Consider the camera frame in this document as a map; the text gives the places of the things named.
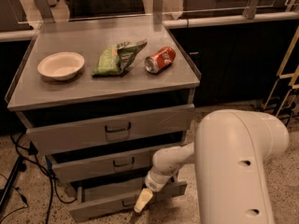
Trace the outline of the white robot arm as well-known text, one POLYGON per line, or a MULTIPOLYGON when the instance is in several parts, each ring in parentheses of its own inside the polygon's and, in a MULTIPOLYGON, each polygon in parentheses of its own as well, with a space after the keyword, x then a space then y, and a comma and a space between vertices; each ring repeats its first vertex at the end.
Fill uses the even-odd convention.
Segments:
POLYGON ((194 141, 156 151, 135 203, 141 212, 187 163, 195 169, 201 224, 275 224, 263 162, 289 145, 286 126, 255 111, 217 110, 199 123, 194 141))

